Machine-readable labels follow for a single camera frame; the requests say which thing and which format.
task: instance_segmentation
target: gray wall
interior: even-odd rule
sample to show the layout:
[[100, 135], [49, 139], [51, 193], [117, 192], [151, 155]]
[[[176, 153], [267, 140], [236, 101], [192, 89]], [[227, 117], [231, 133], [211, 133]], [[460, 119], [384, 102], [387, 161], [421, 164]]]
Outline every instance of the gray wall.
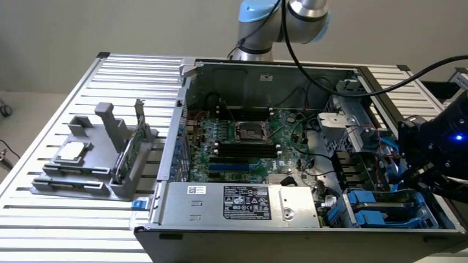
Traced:
[[[99, 51], [223, 57], [240, 0], [0, 0], [0, 90], [67, 93]], [[320, 43], [301, 60], [408, 64], [467, 53], [467, 0], [331, 0]], [[275, 58], [289, 59], [284, 44]], [[428, 78], [443, 80], [452, 66]]]

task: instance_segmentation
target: blue tab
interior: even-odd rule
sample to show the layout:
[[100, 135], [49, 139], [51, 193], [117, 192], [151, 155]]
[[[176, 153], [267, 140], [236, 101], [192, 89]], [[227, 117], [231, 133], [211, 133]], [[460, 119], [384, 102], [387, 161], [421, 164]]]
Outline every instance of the blue tab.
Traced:
[[415, 193], [415, 199], [417, 201], [417, 207], [421, 207], [423, 204], [425, 203], [421, 193], [419, 192]]
[[356, 194], [355, 191], [352, 191], [351, 193], [348, 193], [348, 200], [351, 204], [356, 204], [357, 203], [357, 198], [356, 198]]
[[135, 210], [135, 211], [145, 211], [147, 210], [147, 201], [133, 200], [133, 202], [132, 202], [132, 210]]
[[333, 220], [335, 215], [337, 214], [339, 208], [337, 205], [332, 208], [331, 212], [328, 212], [327, 219], [331, 222]]
[[397, 191], [397, 184], [395, 184], [393, 186], [392, 186], [392, 189], [389, 190], [391, 192], [396, 192]]
[[353, 191], [359, 203], [375, 203], [375, 197], [371, 191]]
[[381, 227], [385, 226], [385, 221], [383, 220], [379, 211], [360, 211], [355, 213], [357, 225]]
[[276, 0], [244, 0], [240, 4], [239, 21], [248, 23], [265, 18], [275, 4]]
[[387, 222], [387, 228], [420, 228], [421, 218], [412, 218], [407, 222]]

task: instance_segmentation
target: metal case frame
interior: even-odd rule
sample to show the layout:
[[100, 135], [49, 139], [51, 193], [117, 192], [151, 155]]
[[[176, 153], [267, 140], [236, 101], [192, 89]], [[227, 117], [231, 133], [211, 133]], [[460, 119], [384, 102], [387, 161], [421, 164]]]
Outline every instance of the metal case frame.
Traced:
[[[184, 83], [179, 92], [180, 101], [184, 101], [184, 94], [187, 94], [191, 83], [197, 77], [196, 69], [204, 63], [293, 67], [292, 63], [187, 59], [180, 67]], [[304, 64], [304, 67], [352, 70], [368, 92], [383, 89], [367, 66]], [[372, 97], [367, 103], [373, 103], [379, 119], [397, 134], [396, 125], [403, 116], [389, 96], [383, 94]], [[135, 228], [135, 236], [153, 260], [157, 259], [160, 262], [216, 262], [223, 259], [224, 262], [237, 262], [241, 259], [248, 259], [248, 261], [285, 262], [291, 260], [291, 257], [300, 259], [300, 261], [313, 257], [316, 260], [332, 262], [345, 262], [349, 258], [356, 261], [376, 262], [383, 258], [392, 258], [395, 251], [405, 249], [407, 253], [400, 256], [399, 262], [413, 262], [429, 254], [451, 251], [449, 248], [465, 240], [465, 230], [448, 209], [445, 201], [437, 196], [435, 199], [452, 221], [455, 229], [295, 228], [291, 230], [271, 227], [167, 227], [160, 225], [165, 209], [164, 199], [171, 183], [168, 171], [172, 162], [168, 160], [172, 160], [173, 157], [176, 134], [180, 132], [179, 124], [184, 122], [181, 112], [180, 110], [180, 115], [175, 115], [171, 121], [153, 202], [149, 208], [149, 223]]]
[[[148, 110], [145, 110], [147, 122], [159, 129], [161, 137], [155, 140], [144, 167], [144, 176], [137, 186], [137, 196], [152, 199], [172, 109], [176, 104], [177, 91], [183, 86], [179, 76], [184, 72], [179, 70], [179, 67], [181, 63], [189, 60], [195, 61], [196, 59], [117, 53], [101, 53], [95, 60], [89, 60], [89, 69], [83, 71], [83, 78], [64, 99], [64, 103], [56, 110], [51, 120], [44, 124], [44, 128], [37, 134], [31, 147], [21, 155], [20, 161], [0, 184], [0, 262], [68, 262], [71, 260], [83, 262], [95, 262], [96, 260], [128, 263], [152, 262], [135, 238], [133, 228], [129, 230], [129, 226], [148, 222], [148, 211], [132, 211], [131, 202], [51, 198], [49, 196], [32, 195], [28, 189], [32, 178], [39, 175], [37, 172], [41, 171], [43, 165], [48, 163], [44, 160], [53, 157], [60, 144], [67, 138], [69, 130], [64, 123], [71, 120], [71, 116], [93, 114], [95, 105], [100, 101], [105, 101], [116, 106], [116, 116], [125, 119], [127, 123], [131, 123], [129, 119], [135, 118], [127, 115], [133, 115], [135, 99], [140, 98], [145, 100], [145, 108]], [[276, 62], [289, 63], [289, 61], [280, 60]], [[309, 65], [333, 65], [335, 67], [355, 66], [344, 63], [307, 61], [304, 63]], [[369, 64], [360, 66], [368, 68], [383, 88], [396, 84], [411, 74], [411, 72], [403, 71], [395, 65]], [[425, 87], [419, 82], [412, 82], [401, 89], [388, 93], [388, 97], [404, 117], [419, 114], [429, 120], [437, 115], [439, 110], [433, 106], [435, 99], [431, 99], [429, 94], [424, 91], [427, 91]], [[99, 123], [95, 118], [91, 121], [92, 123]], [[376, 121], [380, 125], [384, 125], [379, 115], [376, 115]], [[203, 242], [207, 242], [201, 250], [205, 254], [216, 252], [215, 242], [217, 242], [217, 239], [209, 241], [207, 239], [209, 236], [205, 236], [207, 233], [201, 233], [203, 238], [199, 238], [197, 230], [161, 231], [164, 234], [184, 232], [184, 239], [189, 239], [189, 236], [193, 236], [197, 239], [197, 243], [203, 244]], [[235, 232], [227, 229], [212, 230], [212, 233], [215, 232], [223, 233], [228, 238], [235, 233], [237, 233], [236, 236], [243, 234], [241, 231]], [[349, 247], [349, 250], [355, 249], [356, 254], [360, 253], [361, 255], [369, 255], [375, 251], [373, 255], [377, 260], [369, 260], [371, 262], [409, 260], [405, 254], [413, 252], [411, 251], [413, 247], [411, 244], [407, 246], [405, 243], [403, 245], [391, 243], [395, 239], [387, 239], [388, 235], [400, 235], [401, 238], [412, 236], [412, 240], [417, 242], [425, 239], [428, 242], [420, 244], [416, 248], [421, 246], [431, 247], [433, 242], [447, 242], [445, 233], [435, 233], [433, 235], [417, 233], [401, 236], [399, 233], [392, 234], [388, 232], [376, 232], [375, 235], [365, 233], [363, 235], [363, 233], [352, 231], [351, 233], [343, 233], [343, 231], [325, 230], [309, 233], [316, 236], [316, 239], [311, 239], [303, 232], [289, 232], [289, 235], [283, 232], [269, 231], [268, 234], [263, 232], [264, 235], [261, 235], [261, 230], [259, 230], [252, 233], [259, 234], [259, 239], [256, 239], [259, 242], [255, 244], [255, 248], [259, 245], [264, 245], [269, 239], [276, 239], [271, 241], [269, 245], [263, 246], [265, 251], [272, 254], [271, 257], [275, 256], [276, 251], [283, 249], [284, 245], [297, 247], [292, 248], [291, 256], [285, 261], [309, 262], [312, 260], [309, 255], [303, 257], [304, 254], [296, 254], [295, 252], [299, 250], [313, 254], [319, 252], [315, 257], [317, 261], [320, 259], [332, 261], [333, 258], [321, 256], [320, 251], [331, 251], [329, 255], [332, 256], [340, 253], [347, 255], [347, 247], [352, 245], [357, 238], [360, 239], [360, 246]], [[148, 232], [147, 237], [143, 237], [143, 235], [139, 237], [140, 240], [152, 238], [149, 242], [159, 242], [160, 233]], [[307, 243], [301, 246], [291, 243], [300, 240], [297, 237], [303, 237], [307, 240]], [[229, 239], [232, 251], [239, 244], [237, 240], [237, 238]], [[147, 246], [147, 243], [143, 244], [149, 251], [151, 247]], [[379, 251], [384, 247], [391, 247], [393, 253], [380, 254]], [[417, 257], [443, 250], [441, 248], [432, 248], [432, 251], [425, 250]], [[451, 251], [459, 251], [464, 248], [467, 248], [467, 245], [464, 244], [463, 246], [460, 244]], [[467, 251], [464, 250], [457, 254], [436, 254], [433, 256], [437, 258], [431, 257], [428, 260], [444, 261], [451, 260], [452, 257], [464, 257], [467, 256]], [[355, 254], [349, 254], [347, 262], [352, 260], [352, 256]], [[252, 261], [253, 259], [255, 257], [249, 256], [239, 259], [239, 261]], [[259, 261], [267, 261], [268, 259], [269, 256], [267, 255]], [[160, 261], [164, 261], [164, 258], [156, 259], [156, 262]]]

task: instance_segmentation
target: power cable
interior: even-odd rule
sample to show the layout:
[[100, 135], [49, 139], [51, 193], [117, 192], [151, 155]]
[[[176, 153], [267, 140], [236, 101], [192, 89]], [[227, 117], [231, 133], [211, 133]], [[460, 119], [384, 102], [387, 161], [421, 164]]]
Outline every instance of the power cable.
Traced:
[[13, 151], [13, 149], [9, 147], [8, 143], [4, 140], [0, 140], [0, 142], [3, 142], [3, 144], [7, 146], [8, 150], [16, 155], [16, 157], [19, 159], [21, 159], [21, 157], [19, 156], [19, 154]]
[[289, 100], [289, 98], [292, 97], [292, 95], [295, 94], [295, 92], [296, 92], [297, 90], [301, 90], [301, 91], [304, 92], [304, 94], [305, 94], [305, 89], [304, 89], [303, 87], [297, 87], [296, 89], [292, 90], [292, 92], [291, 92], [289, 95], [281, 100], [281, 102], [279, 102], [277, 104], [273, 105], [273, 108], [280, 107], [280, 105], [281, 105], [287, 100]]
[[328, 172], [325, 172], [325, 173], [323, 173], [323, 174], [311, 174], [311, 173], [308, 173], [307, 170], [304, 170], [303, 172], [304, 172], [307, 175], [309, 175], [309, 176], [317, 177], [317, 176], [323, 176], [323, 175], [325, 175], [325, 174], [331, 174], [331, 173], [333, 173], [335, 171], [328, 171]]
[[331, 158], [329, 158], [327, 155], [321, 155], [320, 153], [308, 153], [308, 152], [304, 152], [301, 149], [297, 148], [296, 144], [293, 143], [292, 135], [293, 135], [293, 132], [296, 131], [297, 126], [300, 125], [300, 123], [301, 123], [301, 122], [297, 122], [297, 124], [296, 124], [296, 126], [293, 127], [292, 132], [291, 132], [291, 142], [292, 142], [292, 147], [293, 147], [293, 149], [295, 149], [299, 153], [301, 153], [301, 154], [304, 154], [304, 155], [320, 156], [320, 157], [323, 157], [323, 158], [325, 158], [327, 160], [331, 161]]

